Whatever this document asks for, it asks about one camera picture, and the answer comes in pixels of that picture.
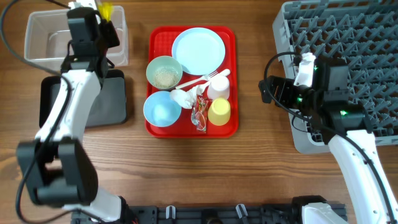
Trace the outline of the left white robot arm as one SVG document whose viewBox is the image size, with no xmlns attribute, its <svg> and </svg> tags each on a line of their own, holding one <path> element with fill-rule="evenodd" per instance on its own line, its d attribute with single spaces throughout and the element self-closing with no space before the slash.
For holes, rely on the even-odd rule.
<svg viewBox="0 0 398 224">
<path fill-rule="evenodd" d="M 60 89 L 52 110 L 31 142 L 22 142 L 17 158 L 36 205 L 81 212 L 97 222 L 116 222 L 124 203 L 98 186 L 96 170 L 82 146 L 94 100 L 109 69 L 106 53 L 120 44 L 111 21 L 91 7 L 67 12 L 72 35 L 61 69 Z"/>
</svg>

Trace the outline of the yellow plastic cup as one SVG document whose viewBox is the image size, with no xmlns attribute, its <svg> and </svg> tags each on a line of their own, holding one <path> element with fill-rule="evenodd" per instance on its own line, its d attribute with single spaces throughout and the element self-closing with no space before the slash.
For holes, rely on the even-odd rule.
<svg viewBox="0 0 398 224">
<path fill-rule="evenodd" d="M 208 119 L 210 123 L 216 126 L 225 125 L 231 116 L 231 106 L 228 100 L 224 98 L 217 98 L 213 100 L 208 112 Z"/>
</svg>

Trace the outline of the yellow snack wrapper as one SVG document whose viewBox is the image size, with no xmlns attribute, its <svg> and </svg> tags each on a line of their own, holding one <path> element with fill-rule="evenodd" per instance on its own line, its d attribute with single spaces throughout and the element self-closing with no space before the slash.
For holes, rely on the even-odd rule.
<svg viewBox="0 0 398 224">
<path fill-rule="evenodd" d="M 110 2 L 97 2 L 97 8 L 99 13 L 101 14 L 101 17 L 105 19 L 106 21 L 111 20 L 111 16 L 113 14 L 113 4 Z"/>
</svg>

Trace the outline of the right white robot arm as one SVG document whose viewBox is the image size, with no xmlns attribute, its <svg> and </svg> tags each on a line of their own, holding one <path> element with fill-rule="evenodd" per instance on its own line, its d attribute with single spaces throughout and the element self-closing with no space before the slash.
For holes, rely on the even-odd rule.
<svg viewBox="0 0 398 224">
<path fill-rule="evenodd" d="M 293 53 L 294 79 L 264 72 L 262 101 L 274 102 L 322 135 L 336 159 L 358 223 L 397 223 L 397 200 L 382 168 L 368 112 L 349 102 L 345 61 Z"/>
</svg>

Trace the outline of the red snack wrapper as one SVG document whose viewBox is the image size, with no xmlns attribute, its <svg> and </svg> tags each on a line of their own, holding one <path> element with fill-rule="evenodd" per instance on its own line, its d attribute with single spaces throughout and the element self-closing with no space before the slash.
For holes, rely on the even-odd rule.
<svg viewBox="0 0 398 224">
<path fill-rule="evenodd" d="M 207 116 L 210 104 L 210 99 L 197 96 L 195 106 L 192 109 L 191 121 L 199 132 L 206 132 Z"/>
</svg>

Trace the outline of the white tissue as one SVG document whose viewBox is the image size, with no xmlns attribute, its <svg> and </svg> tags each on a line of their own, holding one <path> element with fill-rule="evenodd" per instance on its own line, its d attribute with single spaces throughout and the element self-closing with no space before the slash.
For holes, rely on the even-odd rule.
<svg viewBox="0 0 398 224">
<path fill-rule="evenodd" d="M 172 90 L 170 92 L 170 98 L 178 103 L 184 109 L 192 109 L 197 96 L 202 96 L 205 91 L 205 87 L 201 85 L 195 86 L 188 91 L 184 91 L 181 89 Z"/>
</svg>

